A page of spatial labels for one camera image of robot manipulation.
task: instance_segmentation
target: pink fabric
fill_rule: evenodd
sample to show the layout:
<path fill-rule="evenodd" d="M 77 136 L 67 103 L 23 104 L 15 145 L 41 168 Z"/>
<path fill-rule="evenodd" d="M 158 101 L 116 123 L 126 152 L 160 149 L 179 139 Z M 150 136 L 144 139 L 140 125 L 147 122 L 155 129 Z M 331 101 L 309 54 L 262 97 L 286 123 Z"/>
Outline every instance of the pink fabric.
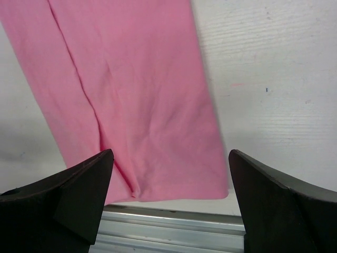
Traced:
<path fill-rule="evenodd" d="M 227 196 L 224 151 L 186 0 L 0 0 L 68 167 L 111 148 L 106 203 Z"/>

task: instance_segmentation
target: pink mark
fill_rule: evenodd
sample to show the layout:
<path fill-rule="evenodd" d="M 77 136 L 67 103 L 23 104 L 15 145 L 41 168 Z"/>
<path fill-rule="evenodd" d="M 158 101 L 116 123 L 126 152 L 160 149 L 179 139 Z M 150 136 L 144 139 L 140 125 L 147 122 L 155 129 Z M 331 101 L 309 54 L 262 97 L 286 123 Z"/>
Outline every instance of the pink mark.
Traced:
<path fill-rule="evenodd" d="M 231 87 L 236 87 L 236 86 L 241 86 L 241 85 L 244 85 L 244 83 L 233 83 Z"/>

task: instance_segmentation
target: silver metal bar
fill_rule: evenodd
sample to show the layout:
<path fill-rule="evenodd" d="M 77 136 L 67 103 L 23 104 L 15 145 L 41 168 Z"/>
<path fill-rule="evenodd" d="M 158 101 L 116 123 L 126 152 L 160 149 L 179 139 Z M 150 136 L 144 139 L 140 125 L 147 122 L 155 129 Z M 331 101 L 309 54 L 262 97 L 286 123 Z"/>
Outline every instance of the silver metal bar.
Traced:
<path fill-rule="evenodd" d="M 107 206 L 90 253 L 243 252 L 241 217 Z"/>

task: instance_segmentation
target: pink garment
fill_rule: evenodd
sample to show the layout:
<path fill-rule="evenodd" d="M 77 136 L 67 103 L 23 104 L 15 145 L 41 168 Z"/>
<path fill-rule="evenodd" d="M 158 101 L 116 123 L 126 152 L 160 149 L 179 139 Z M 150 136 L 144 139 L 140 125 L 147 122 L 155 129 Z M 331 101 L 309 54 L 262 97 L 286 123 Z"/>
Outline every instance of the pink garment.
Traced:
<path fill-rule="evenodd" d="M 67 167 L 111 148 L 106 203 L 227 196 L 187 0 L 0 0 Z"/>

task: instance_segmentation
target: white wooden surface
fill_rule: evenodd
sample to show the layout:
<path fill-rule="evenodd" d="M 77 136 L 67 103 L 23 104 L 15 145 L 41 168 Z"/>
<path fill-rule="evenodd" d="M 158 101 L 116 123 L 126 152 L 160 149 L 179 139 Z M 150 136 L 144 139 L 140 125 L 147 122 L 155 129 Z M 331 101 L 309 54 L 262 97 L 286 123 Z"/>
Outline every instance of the white wooden surface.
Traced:
<path fill-rule="evenodd" d="M 337 1 L 193 0 L 227 151 L 337 191 Z M 0 29 L 0 192 L 65 168 Z M 224 200 L 127 205 L 239 215 Z"/>

